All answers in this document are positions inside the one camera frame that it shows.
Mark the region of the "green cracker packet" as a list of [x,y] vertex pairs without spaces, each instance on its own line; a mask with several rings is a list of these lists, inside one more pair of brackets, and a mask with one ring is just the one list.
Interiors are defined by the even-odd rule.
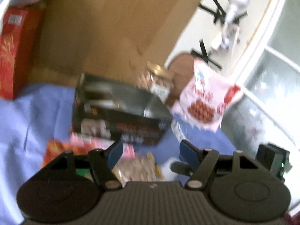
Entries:
[[84,177],[90,181],[93,181],[93,177],[92,177],[89,169],[76,169],[76,174],[81,177]]

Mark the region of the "pink snack packet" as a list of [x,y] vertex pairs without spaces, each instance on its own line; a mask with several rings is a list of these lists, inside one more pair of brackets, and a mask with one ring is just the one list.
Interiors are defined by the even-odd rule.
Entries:
[[[73,145],[77,145],[89,149],[96,149],[96,148],[107,149],[109,146],[111,146],[114,143],[113,140],[86,136],[79,133],[72,133],[70,137],[70,141]],[[134,157],[135,157],[135,151],[133,145],[124,143],[122,158],[134,158]]]

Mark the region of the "white plastic cup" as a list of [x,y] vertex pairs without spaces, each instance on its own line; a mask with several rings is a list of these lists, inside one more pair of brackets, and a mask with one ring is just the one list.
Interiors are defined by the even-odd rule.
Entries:
[[177,158],[170,158],[160,166],[164,181],[174,181],[177,176],[188,176],[189,167]]

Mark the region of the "peanut snack clear bag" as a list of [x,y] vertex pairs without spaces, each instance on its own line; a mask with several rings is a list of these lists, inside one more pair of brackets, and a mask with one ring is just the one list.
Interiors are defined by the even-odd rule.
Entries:
[[152,182],[164,179],[160,167],[150,152],[130,159],[120,159],[112,172],[123,187],[128,182]]

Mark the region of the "orange snack packet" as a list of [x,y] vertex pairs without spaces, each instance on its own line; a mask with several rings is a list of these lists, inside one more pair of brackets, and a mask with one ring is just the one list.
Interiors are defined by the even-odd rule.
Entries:
[[52,160],[62,154],[64,151],[73,151],[75,155],[86,155],[91,146],[84,144],[74,144],[69,142],[60,142],[57,140],[50,140],[48,142],[45,155],[43,157],[43,163],[41,167],[45,167]]

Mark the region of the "black cardboard box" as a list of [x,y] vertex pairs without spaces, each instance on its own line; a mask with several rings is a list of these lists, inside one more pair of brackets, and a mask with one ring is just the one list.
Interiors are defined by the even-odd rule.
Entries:
[[71,133],[155,146],[172,119],[156,95],[128,83],[83,73],[75,89]]

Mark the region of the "pink white fried-snack bag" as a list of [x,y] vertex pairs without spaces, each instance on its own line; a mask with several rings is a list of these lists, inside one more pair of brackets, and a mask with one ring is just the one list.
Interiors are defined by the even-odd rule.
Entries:
[[194,76],[182,90],[172,108],[192,127],[216,132],[225,110],[244,95],[233,81],[211,69],[203,60],[195,59]]

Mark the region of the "blue tablecloth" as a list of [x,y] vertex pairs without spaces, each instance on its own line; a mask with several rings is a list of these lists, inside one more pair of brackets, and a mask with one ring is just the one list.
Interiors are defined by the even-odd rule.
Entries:
[[[1,224],[20,224],[16,203],[20,186],[40,170],[49,140],[69,141],[75,88],[29,84],[15,100],[1,99]],[[184,133],[197,148],[221,155],[236,150],[218,130],[187,127]],[[151,152],[159,165],[179,158],[179,142],[169,129],[157,146],[134,145],[136,154]]]

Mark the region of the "brown chair back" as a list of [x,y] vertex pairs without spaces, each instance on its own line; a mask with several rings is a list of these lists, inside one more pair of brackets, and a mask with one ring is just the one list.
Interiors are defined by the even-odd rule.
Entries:
[[166,101],[168,106],[171,107],[179,99],[182,90],[193,77],[194,60],[195,56],[189,53],[181,53],[170,62],[168,69],[174,76],[174,87]]

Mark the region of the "nut jar gold lid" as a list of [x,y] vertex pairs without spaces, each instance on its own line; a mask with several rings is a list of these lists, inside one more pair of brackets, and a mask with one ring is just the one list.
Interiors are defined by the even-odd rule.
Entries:
[[174,88],[173,79],[174,74],[168,69],[148,61],[138,76],[136,86],[155,94],[162,103],[166,103]]

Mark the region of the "large cardboard sheet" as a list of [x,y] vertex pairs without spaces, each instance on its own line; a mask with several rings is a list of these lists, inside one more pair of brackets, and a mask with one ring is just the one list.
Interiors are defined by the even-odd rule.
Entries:
[[46,0],[30,82],[74,86],[89,72],[134,82],[163,65],[200,0]]

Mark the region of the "red gift bag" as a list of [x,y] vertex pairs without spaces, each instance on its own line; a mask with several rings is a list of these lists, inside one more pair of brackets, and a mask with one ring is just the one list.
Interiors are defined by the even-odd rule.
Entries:
[[31,55],[44,11],[10,8],[1,34],[1,98],[14,100],[27,82]]

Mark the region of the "glass door white frame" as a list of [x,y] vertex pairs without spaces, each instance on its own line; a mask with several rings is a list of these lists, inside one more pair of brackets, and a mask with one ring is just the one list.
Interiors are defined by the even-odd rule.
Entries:
[[268,42],[248,66],[246,94],[231,107],[222,130],[234,146],[254,158],[260,144],[289,151],[285,185],[291,214],[299,211],[299,0],[285,0]]

